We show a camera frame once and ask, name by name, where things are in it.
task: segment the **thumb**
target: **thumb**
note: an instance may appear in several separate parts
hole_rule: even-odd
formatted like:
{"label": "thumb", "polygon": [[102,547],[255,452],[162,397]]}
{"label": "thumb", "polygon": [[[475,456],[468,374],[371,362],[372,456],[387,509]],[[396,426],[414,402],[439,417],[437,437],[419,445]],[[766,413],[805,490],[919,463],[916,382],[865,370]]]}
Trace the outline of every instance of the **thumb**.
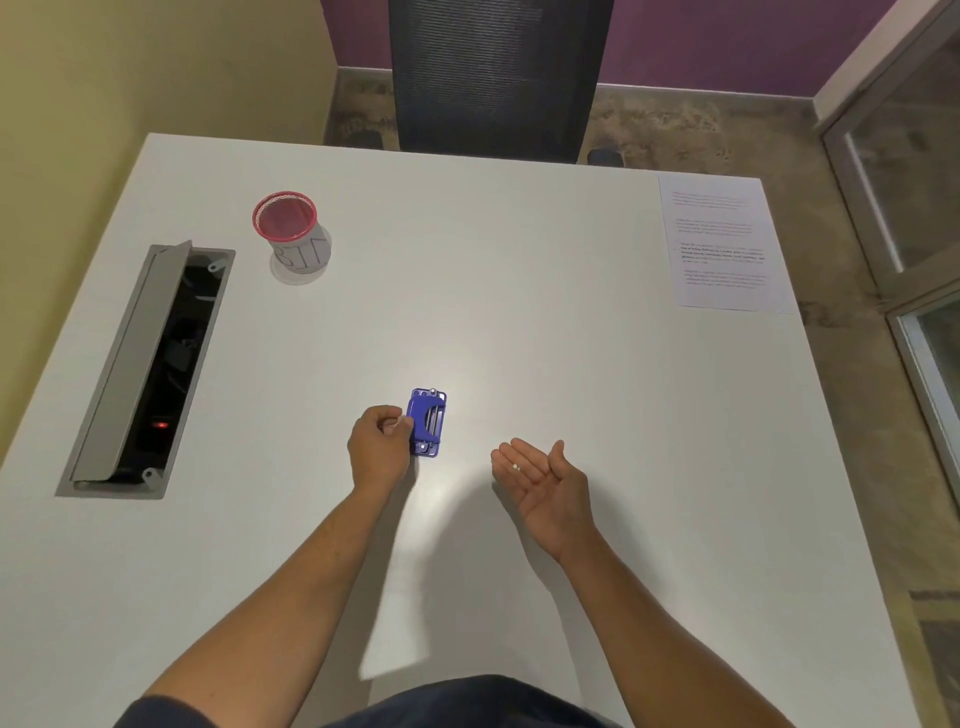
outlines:
{"label": "thumb", "polygon": [[398,437],[401,440],[409,440],[414,431],[414,419],[412,417],[401,417],[396,421],[394,431],[391,437]]}
{"label": "thumb", "polygon": [[550,454],[546,456],[546,460],[550,465],[550,470],[553,471],[553,474],[560,480],[563,480],[574,470],[573,466],[566,462],[566,458],[564,457],[563,440],[558,440],[553,444],[553,448],[550,450]]}

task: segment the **sheet of paper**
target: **sheet of paper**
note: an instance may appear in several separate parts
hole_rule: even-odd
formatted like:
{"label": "sheet of paper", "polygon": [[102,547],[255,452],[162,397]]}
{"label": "sheet of paper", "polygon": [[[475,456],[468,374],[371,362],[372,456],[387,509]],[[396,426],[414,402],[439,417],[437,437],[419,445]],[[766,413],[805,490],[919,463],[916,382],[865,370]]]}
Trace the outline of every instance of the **sheet of paper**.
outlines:
{"label": "sheet of paper", "polygon": [[797,311],[760,180],[658,176],[678,305]]}

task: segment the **finger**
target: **finger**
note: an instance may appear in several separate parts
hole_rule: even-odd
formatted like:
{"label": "finger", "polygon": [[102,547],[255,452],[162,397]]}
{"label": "finger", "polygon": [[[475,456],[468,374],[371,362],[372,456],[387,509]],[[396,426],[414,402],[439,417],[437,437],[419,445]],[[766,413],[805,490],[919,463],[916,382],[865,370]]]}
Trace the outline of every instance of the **finger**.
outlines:
{"label": "finger", "polygon": [[364,413],[360,415],[360,419],[357,420],[357,423],[362,423],[364,425],[380,425],[384,420],[396,420],[402,414],[403,410],[399,407],[394,407],[392,404],[378,404],[375,407],[368,407],[366,410],[364,410]]}
{"label": "finger", "polygon": [[520,502],[527,495],[527,492],[517,485],[516,479],[510,475],[512,472],[513,471],[504,468],[499,463],[493,463],[493,477],[496,478],[496,482],[506,489],[514,503],[520,505]]}
{"label": "finger", "polygon": [[509,443],[500,443],[500,452],[512,464],[516,464],[520,468],[520,472],[530,478],[531,482],[537,483],[543,480],[543,473],[521,455],[514,446]]}
{"label": "finger", "polygon": [[516,483],[517,486],[522,488],[525,491],[530,490],[534,487],[533,482],[527,477],[526,473],[523,472],[523,469],[517,470],[514,468],[514,464],[507,459],[507,456],[503,454],[500,450],[494,450],[490,455],[493,464],[504,473],[504,476],[509,478],[512,482]]}
{"label": "finger", "polygon": [[399,421],[390,428],[390,432],[387,431],[387,428],[383,428],[383,434],[399,437],[403,440],[409,440],[410,435],[414,431],[414,419],[412,417],[401,417]]}
{"label": "finger", "polygon": [[572,465],[566,462],[563,440],[558,440],[553,444],[553,448],[550,449],[550,454],[547,455],[547,460],[550,463],[550,470],[553,471],[553,474],[560,480],[563,480],[575,470]]}
{"label": "finger", "polygon": [[510,444],[514,446],[517,452],[529,460],[537,470],[544,475],[550,474],[550,463],[547,460],[545,452],[535,448],[528,442],[520,440],[518,437],[511,440]]}

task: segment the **black mesh chair back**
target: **black mesh chair back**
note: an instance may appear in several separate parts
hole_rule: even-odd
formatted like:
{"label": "black mesh chair back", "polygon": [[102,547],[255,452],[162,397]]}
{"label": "black mesh chair back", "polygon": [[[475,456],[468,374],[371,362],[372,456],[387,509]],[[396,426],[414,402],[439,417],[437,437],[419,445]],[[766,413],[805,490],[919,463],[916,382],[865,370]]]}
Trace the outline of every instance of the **black mesh chair back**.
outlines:
{"label": "black mesh chair back", "polygon": [[390,0],[408,152],[576,162],[613,0]]}

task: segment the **hand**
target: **hand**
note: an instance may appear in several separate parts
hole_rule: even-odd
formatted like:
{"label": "hand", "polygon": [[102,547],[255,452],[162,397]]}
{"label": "hand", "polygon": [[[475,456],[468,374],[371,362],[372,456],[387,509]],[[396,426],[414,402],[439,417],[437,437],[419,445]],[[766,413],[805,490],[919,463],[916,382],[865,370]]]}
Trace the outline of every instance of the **hand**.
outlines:
{"label": "hand", "polygon": [[516,503],[530,535],[555,561],[562,564],[598,534],[587,476],[566,461],[563,440],[546,455],[515,438],[490,457],[493,477]]}
{"label": "hand", "polygon": [[390,494],[410,466],[413,429],[413,418],[388,404],[370,407],[360,416],[347,441],[356,490]]}

